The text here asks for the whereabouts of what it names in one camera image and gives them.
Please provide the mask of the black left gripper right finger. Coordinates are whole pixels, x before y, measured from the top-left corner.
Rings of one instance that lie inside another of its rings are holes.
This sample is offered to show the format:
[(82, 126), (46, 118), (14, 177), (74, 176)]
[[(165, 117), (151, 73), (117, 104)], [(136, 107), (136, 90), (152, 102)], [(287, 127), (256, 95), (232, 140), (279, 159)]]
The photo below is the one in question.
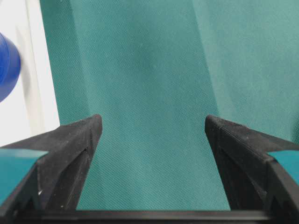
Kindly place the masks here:
[(299, 222), (299, 185), (271, 153), (299, 146), (213, 115), (205, 133), (232, 210), (264, 210), (279, 223)]

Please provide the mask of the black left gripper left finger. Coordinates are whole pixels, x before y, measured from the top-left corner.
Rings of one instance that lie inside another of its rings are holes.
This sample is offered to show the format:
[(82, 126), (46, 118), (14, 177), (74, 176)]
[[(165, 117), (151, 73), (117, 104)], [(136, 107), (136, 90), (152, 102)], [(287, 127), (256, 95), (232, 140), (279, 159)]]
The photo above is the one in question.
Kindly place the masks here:
[(76, 209), (101, 134), (95, 114), (1, 147), (1, 223), (29, 211)]

